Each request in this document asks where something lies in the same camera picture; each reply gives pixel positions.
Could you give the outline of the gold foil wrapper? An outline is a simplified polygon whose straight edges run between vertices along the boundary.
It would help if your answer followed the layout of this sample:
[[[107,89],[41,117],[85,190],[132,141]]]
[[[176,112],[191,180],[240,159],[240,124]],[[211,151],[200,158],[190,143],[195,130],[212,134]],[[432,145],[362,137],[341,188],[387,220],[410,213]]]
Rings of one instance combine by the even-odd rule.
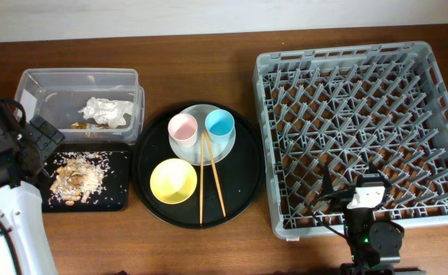
[[[108,129],[107,125],[97,125],[92,123],[84,123],[84,122],[75,122],[70,125],[71,129],[86,129],[86,130],[106,130]]]

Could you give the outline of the white napkin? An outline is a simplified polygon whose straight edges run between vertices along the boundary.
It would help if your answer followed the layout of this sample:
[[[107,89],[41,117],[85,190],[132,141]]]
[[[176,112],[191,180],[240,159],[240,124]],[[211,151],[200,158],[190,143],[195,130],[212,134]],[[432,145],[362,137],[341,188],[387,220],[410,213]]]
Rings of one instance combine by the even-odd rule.
[[[91,97],[79,113],[82,113],[85,120],[93,118],[99,125],[117,128],[127,124],[124,116],[130,115],[133,109],[134,104],[130,101]]]

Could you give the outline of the blue cup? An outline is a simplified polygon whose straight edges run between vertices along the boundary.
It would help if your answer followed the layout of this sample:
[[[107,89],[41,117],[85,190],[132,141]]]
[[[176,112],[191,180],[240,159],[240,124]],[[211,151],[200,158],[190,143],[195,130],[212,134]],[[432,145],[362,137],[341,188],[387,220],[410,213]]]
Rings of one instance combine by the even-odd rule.
[[[209,138],[218,144],[229,141],[234,124],[233,115],[224,109],[211,111],[205,118],[205,128]]]

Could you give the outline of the wooden chopstick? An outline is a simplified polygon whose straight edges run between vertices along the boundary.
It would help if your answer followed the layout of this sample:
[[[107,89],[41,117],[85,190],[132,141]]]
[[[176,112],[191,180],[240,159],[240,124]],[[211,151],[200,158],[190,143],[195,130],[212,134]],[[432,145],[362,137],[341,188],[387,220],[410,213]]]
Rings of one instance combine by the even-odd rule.
[[[222,192],[221,192],[221,185],[220,185],[220,180],[219,180],[219,177],[218,177],[218,171],[217,171],[217,167],[216,167],[215,162],[214,162],[214,155],[213,155],[213,151],[212,151],[212,147],[211,147],[211,141],[210,141],[208,132],[206,130],[204,130],[204,136],[205,136],[205,140],[206,140],[207,145],[208,145],[208,153],[209,153],[210,160],[211,160],[211,168],[212,168],[213,175],[214,175],[214,181],[215,181],[216,189],[217,189],[217,192],[218,192],[219,202],[221,204],[221,211],[223,213],[224,218],[226,218],[227,217],[227,212],[226,212],[226,209],[225,209],[225,204],[224,204],[224,200],[223,200],[223,196],[222,196]]]
[[[203,224],[203,208],[204,208],[204,165],[205,162],[205,134],[201,133],[200,146],[200,174],[199,174],[199,224]]]

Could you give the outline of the yellow bowl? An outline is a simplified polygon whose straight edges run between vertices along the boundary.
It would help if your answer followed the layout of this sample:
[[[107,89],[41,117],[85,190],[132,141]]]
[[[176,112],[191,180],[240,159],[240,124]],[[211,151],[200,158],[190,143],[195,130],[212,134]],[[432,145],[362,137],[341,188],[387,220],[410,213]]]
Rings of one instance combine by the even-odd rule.
[[[150,175],[150,190],[160,202],[175,205],[192,196],[197,182],[196,170],[189,162],[171,158],[153,169]]]

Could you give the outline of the pink cup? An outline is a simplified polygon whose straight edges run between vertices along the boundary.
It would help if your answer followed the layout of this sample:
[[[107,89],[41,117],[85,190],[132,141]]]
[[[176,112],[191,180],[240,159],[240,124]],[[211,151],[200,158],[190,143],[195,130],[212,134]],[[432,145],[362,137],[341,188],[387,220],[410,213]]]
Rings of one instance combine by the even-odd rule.
[[[198,122],[190,114],[179,113],[169,120],[168,132],[180,147],[191,147],[197,141]]]

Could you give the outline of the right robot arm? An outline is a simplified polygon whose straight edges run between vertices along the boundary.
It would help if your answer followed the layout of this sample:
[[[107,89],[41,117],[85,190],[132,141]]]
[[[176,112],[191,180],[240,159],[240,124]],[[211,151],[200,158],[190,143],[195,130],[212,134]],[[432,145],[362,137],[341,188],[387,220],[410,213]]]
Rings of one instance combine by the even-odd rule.
[[[391,221],[377,221],[374,211],[386,203],[391,182],[372,163],[358,176],[353,186],[333,188],[328,167],[324,168],[319,201],[328,201],[334,211],[341,211],[345,222],[343,233],[350,247],[352,262],[341,264],[340,274],[425,274],[418,268],[396,269],[404,228]]]

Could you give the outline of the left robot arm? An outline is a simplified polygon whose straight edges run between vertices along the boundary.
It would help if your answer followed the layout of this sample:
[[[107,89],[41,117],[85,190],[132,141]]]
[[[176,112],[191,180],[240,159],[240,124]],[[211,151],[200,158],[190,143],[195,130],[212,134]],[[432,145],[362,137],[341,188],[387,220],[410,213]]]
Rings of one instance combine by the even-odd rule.
[[[45,119],[29,118],[20,102],[0,99],[0,274],[57,272],[37,185],[63,140]]]

